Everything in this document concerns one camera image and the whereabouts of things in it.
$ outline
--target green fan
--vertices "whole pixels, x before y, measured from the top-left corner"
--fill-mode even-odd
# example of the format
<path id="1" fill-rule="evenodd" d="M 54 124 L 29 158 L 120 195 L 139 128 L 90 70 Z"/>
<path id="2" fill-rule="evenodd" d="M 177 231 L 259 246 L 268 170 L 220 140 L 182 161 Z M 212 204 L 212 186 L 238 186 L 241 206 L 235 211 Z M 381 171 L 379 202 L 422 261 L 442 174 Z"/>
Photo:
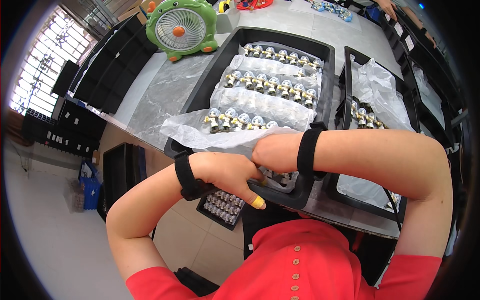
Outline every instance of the green fan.
<path id="1" fill-rule="evenodd" d="M 205 0 L 165 0 L 148 4 L 148 39 L 165 51 L 170 61 L 197 51 L 216 50 L 216 12 Z"/>

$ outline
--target person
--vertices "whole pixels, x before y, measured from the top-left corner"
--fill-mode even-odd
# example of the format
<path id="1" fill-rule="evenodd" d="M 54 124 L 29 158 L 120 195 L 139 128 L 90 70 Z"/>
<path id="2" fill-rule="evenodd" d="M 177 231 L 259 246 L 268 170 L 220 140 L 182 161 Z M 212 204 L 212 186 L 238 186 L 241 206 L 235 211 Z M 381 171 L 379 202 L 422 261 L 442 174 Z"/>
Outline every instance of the person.
<path id="1" fill-rule="evenodd" d="M 251 160 L 215 152 L 188 159 L 196 179 L 265 209 L 276 204 L 250 190 L 247 180 L 264 180 L 258 165 L 278 173 L 296 171 L 303 134 L 271 134 L 258 141 Z M 381 151 L 359 151 L 353 141 L 369 141 Z M 314 170 L 364 178 L 408 198 L 394 256 L 379 288 L 367 285 L 358 258 L 337 229 L 319 220 L 295 219 L 259 230 L 252 239 L 252 254 L 202 299 L 425 297 L 442 261 L 452 217 L 452 183 L 442 146 L 404 130 L 323 131 L 315 145 Z M 136 300 L 198 299 L 167 268 L 148 235 L 182 198 L 180 191 L 170 165 L 129 190 L 108 212 L 111 251 Z M 160 241 L 159 247 L 168 245 Z"/>
<path id="2" fill-rule="evenodd" d="M 382 10 L 388 14 L 392 19 L 397 21 L 397 16 L 395 11 L 400 7 L 403 12 L 412 20 L 412 22 L 420 29 L 425 32 L 425 36 L 433 43 L 433 48 L 437 48 L 437 43 L 427 32 L 426 29 L 423 29 L 423 23 L 418 19 L 417 15 L 413 12 L 413 10 L 408 7 L 405 0 L 354 0 L 356 3 L 363 5 L 363 6 L 370 6 L 373 4 L 372 1 L 375 1 Z"/>

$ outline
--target black wrist strap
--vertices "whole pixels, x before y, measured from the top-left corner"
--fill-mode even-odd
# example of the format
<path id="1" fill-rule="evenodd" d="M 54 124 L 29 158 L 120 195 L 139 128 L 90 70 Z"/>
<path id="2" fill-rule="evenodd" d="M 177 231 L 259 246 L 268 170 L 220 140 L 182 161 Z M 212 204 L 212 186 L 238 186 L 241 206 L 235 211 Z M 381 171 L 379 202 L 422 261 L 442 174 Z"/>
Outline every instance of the black wrist strap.
<path id="1" fill-rule="evenodd" d="M 315 155 L 315 147 L 317 145 L 318 136 L 324 130 L 328 130 L 323 122 L 315 122 L 310 124 L 303 134 L 297 155 L 297 169 L 301 175 L 307 177 L 317 177 L 321 179 L 325 176 L 325 172 L 313 171 L 313 157 Z"/>
<path id="2" fill-rule="evenodd" d="M 201 179 L 195 179 L 190 167 L 189 155 L 186 151 L 180 152 L 175 157 L 175 173 L 182 187 L 181 195 L 187 201 L 202 198 L 217 188 L 211 183 L 205 183 Z"/>

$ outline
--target marble table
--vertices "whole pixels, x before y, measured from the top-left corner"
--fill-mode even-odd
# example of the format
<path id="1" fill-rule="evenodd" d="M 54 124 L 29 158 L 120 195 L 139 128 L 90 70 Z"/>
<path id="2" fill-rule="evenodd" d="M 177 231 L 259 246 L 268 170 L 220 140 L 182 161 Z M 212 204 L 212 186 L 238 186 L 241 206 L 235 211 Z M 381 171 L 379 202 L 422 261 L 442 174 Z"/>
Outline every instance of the marble table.
<path id="1" fill-rule="evenodd" d="M 294 33 L 322 41 L 335 48 L 335 75 L 340 75 L 345 58 L 344 46 L 352 47 L 375 58 L 391 72 L 402 77 L 392 50 L 382 29 L 356 14 L 358 23 L 349 26 L 327 18 L 322 13 L 304 8 L 303 0 L 274 3 L 252 12 L 241 11 L 238 26 L 264 27 Z M 228 34 L 216 35 L 219 46 Z M 108 122 L 125 130 L 152 147 L 163 151 L 167 137 L 160 133 L 164 120 L 178 115 L 195 87 L 200 75 L 215 53 L 198 53 L 177 62 L 166 60 L 165 53 L 152 56 L 130 87 L 116 114 L 99 113 Z M 329 129 L 334 129 L 335 109 L 340 102 L 340 90 L 334 87 Z M 314 184 L 303 212 L 326 222 L 396 239 L 396 222 L 364 212 L 329 199 L 321 191 L 321 182 Z"/>

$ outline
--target person's hand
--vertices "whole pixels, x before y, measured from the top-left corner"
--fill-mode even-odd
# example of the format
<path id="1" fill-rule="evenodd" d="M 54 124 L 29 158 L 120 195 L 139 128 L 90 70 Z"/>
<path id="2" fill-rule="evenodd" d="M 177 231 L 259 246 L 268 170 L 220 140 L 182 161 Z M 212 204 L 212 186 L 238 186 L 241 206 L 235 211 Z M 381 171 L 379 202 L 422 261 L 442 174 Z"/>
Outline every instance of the person's hand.
<path id="1" fill-rule="evenodd" d="M 428 32 L 425 33 L 425 36 L 427 37 L 427 39 L 429 39 L 433 43 L 433 49 L 437 48 L 437 43 Z"/>
<path id="2" fill-rule="evenodd" d="M 392 19 L 394 19 L 395 21 L 397 20 L 396 19 L 396 14 L 395 14 L 396 5 L 393 2 L 391 2 L 390 0 L 375 0 L 375 1 L 378 3 L 378 5 L 380 5 L 382 10 L 386 14 L 391 16 Z"/>
<path id="3" fill-rule="evenodd" d="M 247 180 L 265 181 L 265 176 L 244 155 L 219 152 L 199 152 L 189 156 L 190 167 L 196 179 L 212 183 L 257 209 L 265 209 L 265 201 L 252 192 Z"/>
<path id="4" fill-rule="evenodd" d="M 252 162 L 277 173 L 297 171 L 297 155 L 303 133 L 271 134 L 259 140 Z"/>

